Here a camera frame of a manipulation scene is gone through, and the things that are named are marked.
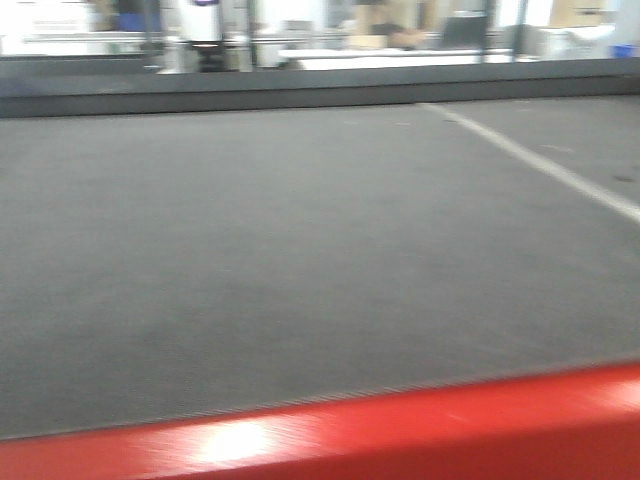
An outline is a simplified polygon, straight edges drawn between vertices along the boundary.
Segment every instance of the white stripe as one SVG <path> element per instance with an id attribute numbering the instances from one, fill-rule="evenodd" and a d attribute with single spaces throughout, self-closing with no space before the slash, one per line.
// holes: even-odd
<path id="1" fill-rule="evenodd" d="M 601 187 L 597 183 L 587 180 L 581 177 L 577 173 L 558 165 L 553 160 L 529 150 L 522 145 L 510 140 L 508 137 L 496 132 L 495 130 L 485 127 L 484 125 L 472 120 L 459 113 L 452 112 L 451 110 L 434 104 L 420 104 L 422 107 L 431 110 L 432 112 L 439 113 L 449 120 L 452 120 L 459 125 L 462 125 L 468 130 L 476 133 L 485 140 L 491 142 L 496 147 L 507 152 L 509 155 L 521 160 L 532 168 L 549 175 L 556 179 L 560 183 L 567 185 L 568 187 L 577 190 L 583 195 L 589 197 L 592 200 L 604 205 L 605 207 L 614 210 L 615 212 L 623 215 L 637 224 L 640 225 L 640 205 L 636 205 L 631 200 L 618 195 L 604 187 Z"/>

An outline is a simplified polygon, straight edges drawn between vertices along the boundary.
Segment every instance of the person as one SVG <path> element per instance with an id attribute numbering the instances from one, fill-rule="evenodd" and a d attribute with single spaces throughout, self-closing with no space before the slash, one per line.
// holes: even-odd
<path id="1" fill-rule="evenodd" d="M 391 8 L 387 1 L 373 5 L 371 34 L 387 37 L 389 47 L 406 49 L 417 48 L 427 38 L 425 32 L 404 28 L 394 23 L 391 19 Z"/>

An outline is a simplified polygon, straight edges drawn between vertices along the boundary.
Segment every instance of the metal frame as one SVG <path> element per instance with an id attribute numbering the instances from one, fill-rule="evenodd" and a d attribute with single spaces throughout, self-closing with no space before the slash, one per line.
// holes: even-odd
<path id="1" fill-rule="evenodd" d="M 0 443 L 0 479 L 629 480 L 640 364 Z"/>
<path id="2" fill-rule="evenodd" d="M 342 71 L 0 78 L 0 117 L 640 93 L 640 59 Z"/>

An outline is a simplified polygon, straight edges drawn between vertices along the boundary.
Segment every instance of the blue container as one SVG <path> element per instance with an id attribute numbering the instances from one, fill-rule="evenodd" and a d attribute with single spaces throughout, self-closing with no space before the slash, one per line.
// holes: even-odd
<path id="1" fill-rule="evenodd" d="M 162 31 L 160 15 L 151 16 L 151 31 Z M 121 13 L 118 15 L 118 30 L 123 32 L 144 32 L 144 17 L 140 13 Z"/>
<path id="2" fill-rule="evenodd" d="M 613 58 L 631 58 L 636 51 L 635 45 L 614 45 L 611 47 Z"/>

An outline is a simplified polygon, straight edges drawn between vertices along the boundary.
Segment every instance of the textured surface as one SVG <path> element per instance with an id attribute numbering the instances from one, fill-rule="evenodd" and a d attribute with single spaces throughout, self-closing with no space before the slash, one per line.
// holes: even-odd
<path id="1" fill-rule="evenodd" d="M 549 135 L 595 110 L 568 102 Z M 511 128 L 511 103 L 454 108 Z M 3 121 L 0 144 L 4 437 L 640 353 L 638 227 L 419 107 Z"/>

